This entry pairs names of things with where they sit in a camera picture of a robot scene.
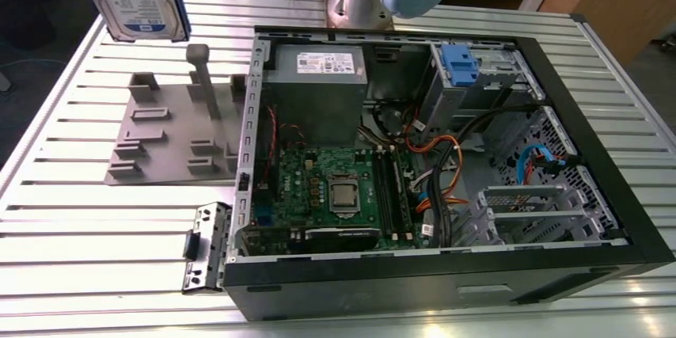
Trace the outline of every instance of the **floor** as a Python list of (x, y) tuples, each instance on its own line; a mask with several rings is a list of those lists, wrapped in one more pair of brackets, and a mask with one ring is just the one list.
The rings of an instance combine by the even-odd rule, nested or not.
[[(57, 38), (49, 45), (24, 51), (0, 39), (0, 72), (13, 84), (7, 93), (0, 93), (0, 167), (97, 14), (91, 0), (55, 0), (45, 5), (45, 10), (57, 29)], [(27, 61), (3, 66), (29, 59), (53, 61)], [(676, 131), (676, 54), (663, 53), (657, 46), (649, 45), (629, 64), (628, 73), (667, 124)]]

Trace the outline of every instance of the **green circuit board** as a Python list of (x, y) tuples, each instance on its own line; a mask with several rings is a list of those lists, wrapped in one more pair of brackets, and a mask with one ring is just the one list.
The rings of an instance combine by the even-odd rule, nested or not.
[[(293, 147), (279, 152), (277, 186), (272, 201), (256, 202), (255, 215), (259, 227), (271, 231), (303, 228), (359, 228), (381, 229), (381, 215), (373, 179), (373, 150), (353, 148)], [(399, 155), (399, 166), (407, 167), (409, 157)], [(359, 211), (332, 211), (329, 188), (332, 181), (345, 180), (357, 185)], [(283, 253), (285, 245), (277, 244), (281, 235), (269, 238), (267, 252)], [(411, 249), (420, 247), (416, 234), (393, 239), (383, 236), (373, 250)]]
[[(313, 158), (308, 169), (305, 161)], [(369, 150), (284, 150), (280, 153), (275, 226), (379, 227), (371, 165)], [(339, 218), (329, 210), (331, 176), (352, 177), (359, 183), (360, 211), (351, 218)]]

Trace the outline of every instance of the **slotted metal table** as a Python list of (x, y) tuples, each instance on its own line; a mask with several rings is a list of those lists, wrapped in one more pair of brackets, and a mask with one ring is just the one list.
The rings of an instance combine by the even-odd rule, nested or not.
[[(224, 81), (248, 72), (253, 25), (324, 25), (316, 0), (185, 0), (192, 43)], [(535, 37), (664, 239), (676, 249), (673, 134), (584, 23), (440, 6), (397, 29)], [(195, 207), (227, 186), (103, 184), (135, 71), (185, 84), (185, 44), (117, 44), (99, 19), (0, 172), (0, 334), (165, 336), (669, 336), (676, 264), (544, 305), (248, 324), (227, 295), (180, 295)]]

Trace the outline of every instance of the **wire bundle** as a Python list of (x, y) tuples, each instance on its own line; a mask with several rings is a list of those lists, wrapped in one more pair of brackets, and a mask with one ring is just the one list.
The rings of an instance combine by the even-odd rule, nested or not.
[[(545, 155), (544, 155), (544, 154), (539, 154), (539, 155), (536, 156), (536, 159), (541, 159), (541, 158), (544, 158), (544, 157), (545, 157)], [(563, 156), (559, 156), (557, 154), (555, 154), (555, 155), (553, 155), (553, 157), (555, 157), (557, 160), (560, 160), (560, 159), (563, 158)], [(531, 176), (532, 176), (532, 173), (533, 173), (535, 169), (536, 169), (536, 167), (535, 167), (535, 165), (533, 165), (533, 160), (531, 159), (531, 160), (528, 161), (527, 170), (525, 170), (525, 172), (524, 172), (524, 181), (523, 181), (523, 184), (524, 184), (524, 185), (528, 185), (528, 184), (531, 183)]]
[(375, 145), (375, 146), (388, 146), (391, 142), (381, 139), (373, 131), (365, 127), (364, 125), (360, 125), (357, 127), (359, 134)]
[[(533, 112), (540, 108), (537, 104), (519, 104), (516, 106), (504, 106), (500, 108), (493, 108), (488, 110), (487, 112), (481, 113), (475, 119), (469, 121), (469, 123), (460, 129), (460, 132), (455, 138), (455, 145), (451, 145), (444, 153), (440, 155), (440, 158), (432, 167), (432, 176), (428, 181), (427, 186), (427, 192), (429, 194), (429, 207), (435, 211), (435, 217), (440, 221), (441, 226), (448, 223), (447, 219), (449, 216), (445, 212), (445, 195), (451, 194), (453, 191), (453, 188), (457, 183), (457, 174), (460, 172), (461, 168), (461, 149), (460, 144), (467, 139), (467, 137), (471, 135), (473, 131), (476, 131), (479, 128), (485, 126), (496, 116), (499, 116), (504, 112)], [(441, 178), (441, 167), (444, 166), (444, 163), (449, 160), (451, 154), (453, 151), (457, 150), (459, 155), (459, 169), (456, 171), (456, 176), (453, 177), (453, 181), (451, 182), (451, 186), (447, 189), (441, 189), (440, 186), (440, 178)], [(451, 229), (447, 229), (444, 231), (444, 236), (439, 237), (439, 239), (435, 239), (435, 242), (440, 244), (440, 247), (451, 246), (453, 241), (452, 237), (452, 231)]]
[(261, 182), (256, 186), (256, 190), (261, 188), (263, 184), (267, 183), (267, 178), (269, 176), (271, 172), (271, 165), (272, 165), (272, 159), (275, 158), (275, 148), (277, 146), (277, 115), (275, 114), (275, 111), (272, 111), (272, 107), (267, 106), (267, 111), (271, 114), (272, 119), (272, 142), (271, 142), (271, 152), (267, 156), (267, 164), (265, 164), (265, 170), (263, 171), (263, 178)]
[[(444, 201), (447, 204), (449, 205), (465, 205), (468, 204), (469, 202), (467, 201), (467, 199), (460, 199), (460, 198), (455, 198), (455, 197), (448, 197), (448, 198), (444, 198)], [(431, 205), (431, 201), (429, 199), (425, 199), (420, 204), (419, 206), (416, 206), (415, 208), (415, 212), (416, 213), (421, 213), (423, 211), (425, 211), (427, 209), (429, 209), (429, 205)]]
[[(448, 194), (452, 193), (455, 186), (457, 185), (457, 180), (460, 179), (460, 171), (463, 169), (463, 150), (460, 149), (460, 144), (457, 143), (456, 138), (451, 135), (436, 136), (423, 146), (413, 145), (413, 143), (411, 142), (411, 139), (409, 139), (409, 131), (411, 131), (411, 127), (413, 126), (413, 121), (417, 119), (417, 117), (419, 117), (419, 109), (415, 110), (413, 119), (407, 124), (405, 129), (404, 129), (404, 140), (405, 140), (405, 145), (409, 148), (409, 150), (417, 154), (427, 153), (444, 141), (451, 142), (451, 148), (457, 149), (457, 165), (455, 167), (455, 175), (453, 175), (453, 179), (451, 180), (451, 184), (449, 184), (448, 188), (444, 190), (444, 196), (447, 196)], [(467, 203), (467, 201), (464, 199), (456, 199), (456, 198), (447, 198), (444, 202), (447, 202), (447, 203)], [(429, 208), (429, 205), (431, 205), (429, 199), (424, 199), (423, 202), (419, 204), (419, 206), (415, 208), (416, 212), (419, 212), (419, 213), (423, 212), (425, 209)]]
[(283, 123), (281, 126), (279, 126), (279, 129), (283, 130), (284, 128), (292, 128), (296, 131), (297, 137), (300, 140), (297, 142), (293, 142), (292, 144), (303, 145), (305, 146), (305, 135), (303, 134), (303, 130), (296, 124)]

